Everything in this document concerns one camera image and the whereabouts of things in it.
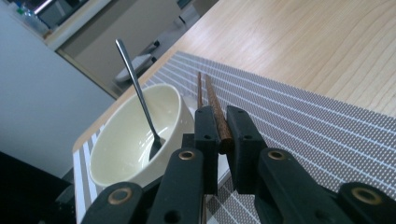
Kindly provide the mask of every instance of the chopsticks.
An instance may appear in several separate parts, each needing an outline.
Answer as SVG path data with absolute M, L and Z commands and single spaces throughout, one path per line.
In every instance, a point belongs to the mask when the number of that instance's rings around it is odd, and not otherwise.
M 201 85 L 201 73 L 198 73 L 198 108 L 203 106 L 202 103 L 202 85 Z M 213 113 L 215 116 L 216 126 L 219 132 L 220 146 L 219 153 L 225 154 L 233 151 L 233 135 L 231 134 L 230 128 L 228 127 L 227 121 L 224 118 L 224 114 L 221 110 L 219 99 L 213 89 L 212 80 L 209 75 L 205 75 L 206 93 L 209 104 L 213 107 Z

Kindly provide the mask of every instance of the white wall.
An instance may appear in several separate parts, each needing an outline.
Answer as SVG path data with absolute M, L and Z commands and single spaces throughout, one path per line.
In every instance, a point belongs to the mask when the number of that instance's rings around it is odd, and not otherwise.
M 0 150 L 62 177 L 77 138 L 114 102 L 0 3 Z

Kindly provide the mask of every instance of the woven placemat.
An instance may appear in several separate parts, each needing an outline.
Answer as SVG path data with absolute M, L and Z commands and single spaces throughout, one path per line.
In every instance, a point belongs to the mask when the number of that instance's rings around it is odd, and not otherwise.
M 267 145 L 289 151 L 321 186 L 337 191 L 342 183 L 358 181 L 396 199 L 396 118 L 183 52 L 169 59 L 144 87 L 168 83 L 196 99 L 198 72 L 212 77 L 223 112 L 226 105 L 245 109 Z M 205 88 L 203 98 L 207 105 Z M 87 172 L 96 137 L 97 133 L 74 154 L 75 179 L 80 178 L 78 217 L 101 191 L 90 184 Z M 207 203 L 209 223 L 259 222 L 252 200 L 253 196 L 234 192 L 227 181 L 219 196 Z

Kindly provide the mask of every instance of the spoon handle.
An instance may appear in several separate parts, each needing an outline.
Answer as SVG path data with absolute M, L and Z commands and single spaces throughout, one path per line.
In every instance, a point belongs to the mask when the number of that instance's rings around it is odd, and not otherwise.
M 125 66 L 128 69 L 129 74 L 131 75 L 132 81 L 134 82 L 134 88 L 136 89 L 137 96 L 139 97 L 140 104 L 142 104 L 143 111 L 145 112 L 146 118 L 148 120 L 148 125 L 154 134 L 154 137 L 159 137 L 157 132 L 155 132 L 154 125 L 152 124 L 151 118 L 149 116 L 149 110 L 146 106 L 145 98 L 143 98 L 143 92 L 140 89 L 139 81 L 137 80 L 136 72 L 134 71 L 134 67 L 132 66 L 131 59 L 129 58 L 128 52 L 126 51 L 125 46 L 122 43 L 122 40 L 117 39 L 116 45 L 119 49 L 120 55 L 124 60 Z

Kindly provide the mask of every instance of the metal spoon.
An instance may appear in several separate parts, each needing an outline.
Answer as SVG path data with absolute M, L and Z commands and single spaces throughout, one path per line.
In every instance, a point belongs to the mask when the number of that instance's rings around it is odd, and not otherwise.
M 143 111 L 145 112 L 146 118 L 148 120 L 148 125 L 151 129 L 152 134 L 154 135 L 154 142 L 152 143 L 151 150 L 149 152 L 149 159 L 151 160 L 155 154 L 161 149 L 165 140 L 161 138 L 157 132 L 155 132 L 154 125 L 152 124 L 151 117 L 149 116 L 149 110 L 147 108 L 145 99 L 143 98 L 143 92 L 140 89 L 139 81 L 137 80 L 136 72 L 134 71 L 134 67 L 132 66 L 131 60 L 129 59 L 129 55 L 126 51 L 125 46 L 122 43 L 122 40 L 116 40 L 117 47 L 119 49 L 120 55 L 124 60 L 125 66 L 131 75 L 132 81 L 134 82 L 134 88 L 136 89 L 137 96 L 139 97 L 140 104 L 142 104 Z

